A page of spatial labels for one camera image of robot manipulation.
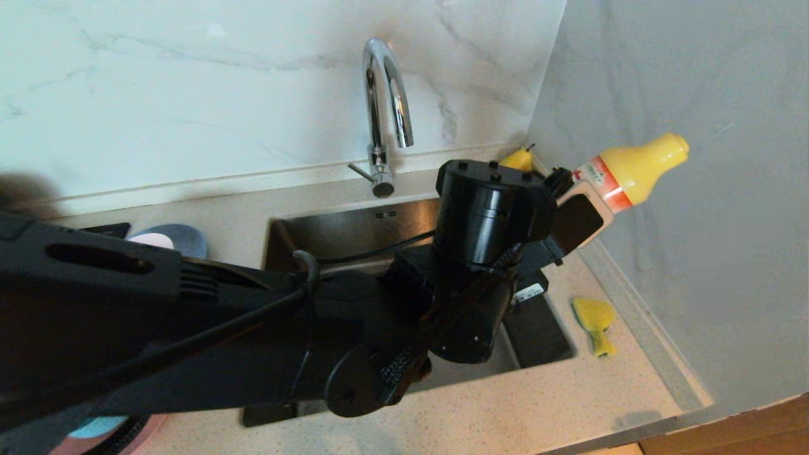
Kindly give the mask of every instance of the speckled beige countertop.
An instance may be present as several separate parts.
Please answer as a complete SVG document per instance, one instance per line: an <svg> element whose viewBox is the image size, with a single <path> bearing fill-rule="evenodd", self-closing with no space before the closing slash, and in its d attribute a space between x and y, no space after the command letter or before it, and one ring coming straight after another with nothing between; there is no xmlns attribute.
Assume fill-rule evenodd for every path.
<svg viewBox="0 0 809 455"><path fill-rule="evenodd" d="M162 223L202 230L210 258L259 267L268 221L434 197L434 172L397 176L396 195L375 200L365 181L341 181L173 202L60 219L81 228L128 221L132 232ZM406 395L356 419L328 413L243 428L239 410L171 415L139 452L187 453L539 453L683 414L643 349L617 318L619 354L597 359L570 300L607 300L578 253L544 270L548 298L576 350L572 359Z"/></svg>

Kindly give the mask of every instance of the white marble wall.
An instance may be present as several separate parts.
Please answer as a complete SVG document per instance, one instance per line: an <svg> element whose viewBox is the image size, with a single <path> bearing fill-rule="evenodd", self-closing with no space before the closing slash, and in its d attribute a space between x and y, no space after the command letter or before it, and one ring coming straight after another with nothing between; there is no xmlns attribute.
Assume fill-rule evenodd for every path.
<svg viewBox="0 0 809 455"><path fill-rule="evenodd" d="M551 165L671 130L688 162L600 237L717 405L809 384L809 3L570 0L528 138Z"/></svg>
<svg viewBox="0 0 809 455"><path fill-rule="evenodd" d="M0 174L65 197L362 159L372 36L413 110L400 153L520 140L564 4L5 0Z"/></svg>

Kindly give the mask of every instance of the kitchen sink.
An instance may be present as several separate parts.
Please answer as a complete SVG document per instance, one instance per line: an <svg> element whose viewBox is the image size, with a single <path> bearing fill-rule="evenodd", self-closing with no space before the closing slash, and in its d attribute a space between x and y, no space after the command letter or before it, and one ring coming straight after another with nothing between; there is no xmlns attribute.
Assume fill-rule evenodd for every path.
<svg viewBox="0 0 809 455"><path fill-rule="evenodd" d="M318 258L350 257L383 249L435 228L438 199L349 210L291 219L273 219L265 254L266 270L295 270L291 252L304 249ZM430 239L413 245L426 244ZM323 264L324 278L337 271L381 274L393 252L343 264ZM506 315L492 356L485 364L454 364L430 353L432 373L409 393L568 359L574 352L543 296L522 302ZM299 403L288 417L326 410L322 402Z"/></svg>

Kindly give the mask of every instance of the chrome faucet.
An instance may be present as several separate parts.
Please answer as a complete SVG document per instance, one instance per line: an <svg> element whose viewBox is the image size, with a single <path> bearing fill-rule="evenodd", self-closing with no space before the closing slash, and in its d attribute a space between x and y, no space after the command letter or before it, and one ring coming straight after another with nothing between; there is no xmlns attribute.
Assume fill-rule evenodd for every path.
<svg viewBox="0 0 809 455"><path fill-rule="evenodd" d="M359 175L365 177L374 185L374 195L377 198L386 198L393 194L393 172L388 162L388 146L382 135L381 119L379 117L379 93L376 83L376 73L381 72L388 87L391 102L391 111L396 125L396 141L399 147L413 145L413 127L410 125L410 109L407 105L405 86L401 74L396 67L393 51L379 38L371 38L365 43L363 54L365 68L365 96L368 102L368 125L371 128L371 144L368 146L369 172L361 170L354 164L349 164Z"/></svg>

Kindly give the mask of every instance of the gray wall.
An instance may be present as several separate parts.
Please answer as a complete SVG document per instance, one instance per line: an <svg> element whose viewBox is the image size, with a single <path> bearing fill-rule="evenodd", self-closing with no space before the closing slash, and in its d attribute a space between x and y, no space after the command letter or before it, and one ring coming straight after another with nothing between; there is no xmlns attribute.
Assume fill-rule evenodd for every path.
<svg viewBox="0 0 809 455"><path fill-rule="evenodd" d="M807 2L569 0L529 139L575 167L671 130L690 160L601 236L717 405L809 389Z"/></svg>

